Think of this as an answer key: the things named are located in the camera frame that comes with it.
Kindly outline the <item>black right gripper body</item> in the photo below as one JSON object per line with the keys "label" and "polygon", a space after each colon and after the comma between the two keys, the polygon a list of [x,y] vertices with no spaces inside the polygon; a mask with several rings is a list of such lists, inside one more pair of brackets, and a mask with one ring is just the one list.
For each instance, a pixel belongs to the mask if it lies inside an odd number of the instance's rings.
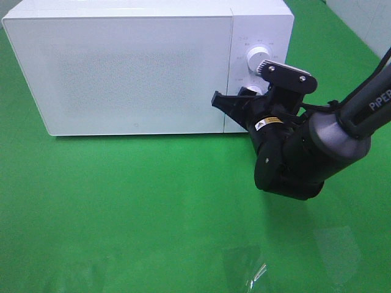
{"label": "black right gripper body", "polygon": [[249,132],[257,153],[272,136],[283,140],[301,122],[298,114],[288,114],[281,107],[272,107],[267,93],[264,96],[250,101],[246,107],[246,121],[237,122]]}

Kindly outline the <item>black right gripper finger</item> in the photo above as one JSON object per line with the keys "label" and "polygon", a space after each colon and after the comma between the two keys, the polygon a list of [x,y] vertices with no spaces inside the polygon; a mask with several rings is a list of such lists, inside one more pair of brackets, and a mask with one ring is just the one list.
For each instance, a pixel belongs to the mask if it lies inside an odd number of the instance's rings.
{"label": "black right gripper finger", "polygon": [[253,95],[223,95],[215,91],[211,105],[228,115],[235,122],[246,121],[247,104],[254,99]]}
{"label": "black right gripper finger", "polygon": [[248,98],[248,99],[257,99],[257,98],[265,97],[261,93],[256,92],[255,90],[251,90],[247,87],[241,87],[239,90],[238,96],[240,98]]}

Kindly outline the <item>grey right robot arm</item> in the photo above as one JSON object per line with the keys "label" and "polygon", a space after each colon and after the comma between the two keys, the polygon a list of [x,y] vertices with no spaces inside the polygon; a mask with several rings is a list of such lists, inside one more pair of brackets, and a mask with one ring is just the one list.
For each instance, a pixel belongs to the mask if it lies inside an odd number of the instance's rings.
{"label": "grey right robot arm", "polygon": [[264,60],[257,76],[268,91],[216,92],[213,107],[250,135],[258,189],[297,200],[317,196],[325,180],[365,157],[371,135],[390,121],[390,54],[344,100],[306,104],[316,79],[308,72]]}

